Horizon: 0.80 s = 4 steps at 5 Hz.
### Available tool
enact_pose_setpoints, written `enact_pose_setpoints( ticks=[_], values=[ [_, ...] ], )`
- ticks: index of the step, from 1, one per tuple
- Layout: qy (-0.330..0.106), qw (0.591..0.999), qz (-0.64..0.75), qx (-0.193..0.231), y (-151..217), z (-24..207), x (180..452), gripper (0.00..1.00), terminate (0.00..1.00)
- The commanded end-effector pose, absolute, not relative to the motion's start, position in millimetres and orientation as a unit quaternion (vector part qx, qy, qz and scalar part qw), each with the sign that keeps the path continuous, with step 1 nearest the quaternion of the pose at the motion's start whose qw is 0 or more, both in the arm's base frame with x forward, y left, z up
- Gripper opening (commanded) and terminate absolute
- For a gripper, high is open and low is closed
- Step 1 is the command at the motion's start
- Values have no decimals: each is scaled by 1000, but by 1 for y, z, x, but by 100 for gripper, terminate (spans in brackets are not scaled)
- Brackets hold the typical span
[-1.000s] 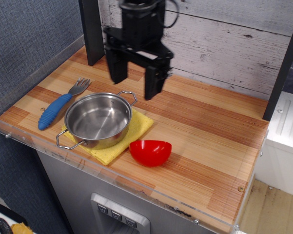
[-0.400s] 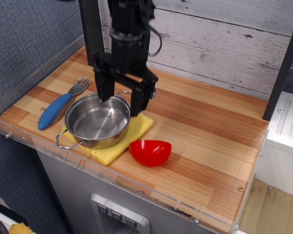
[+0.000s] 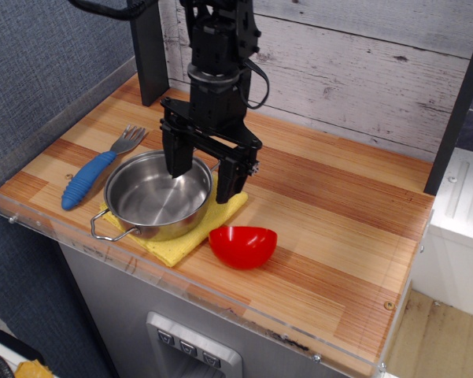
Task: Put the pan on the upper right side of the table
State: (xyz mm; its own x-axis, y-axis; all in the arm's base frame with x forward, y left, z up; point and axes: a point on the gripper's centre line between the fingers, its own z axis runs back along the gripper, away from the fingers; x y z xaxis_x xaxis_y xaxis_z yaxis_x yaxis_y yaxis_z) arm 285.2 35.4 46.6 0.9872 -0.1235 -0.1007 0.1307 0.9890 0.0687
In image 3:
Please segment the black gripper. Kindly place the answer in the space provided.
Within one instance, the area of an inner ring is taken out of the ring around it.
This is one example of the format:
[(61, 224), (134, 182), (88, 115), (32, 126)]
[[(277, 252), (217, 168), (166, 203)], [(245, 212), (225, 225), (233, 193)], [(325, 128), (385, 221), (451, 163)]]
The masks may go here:
[(227, 203), (239, 194), (248, 176), (258, 171), (262, 142), (245, 126), (250, 78), (241, 76), (227, 86), (192, 80), (188, 102), (161, 100), (162, 144), (172, 178), (189, 172), (194, 150), (220, 160), (216, 202)]

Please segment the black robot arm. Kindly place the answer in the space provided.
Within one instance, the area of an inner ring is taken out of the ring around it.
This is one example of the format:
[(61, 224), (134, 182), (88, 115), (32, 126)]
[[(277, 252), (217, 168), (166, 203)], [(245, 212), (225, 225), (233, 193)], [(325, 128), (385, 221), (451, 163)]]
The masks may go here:
[(228, 202), (258, 169), (261, 141), (245, 126), (258, 52), (251, 1), (183, 1), (192, 51), (190, 99), (164, 98), (161, 122), (166, 167), (176, 178), (192, 168), (195, 150), (220, 162), (216, 200)]

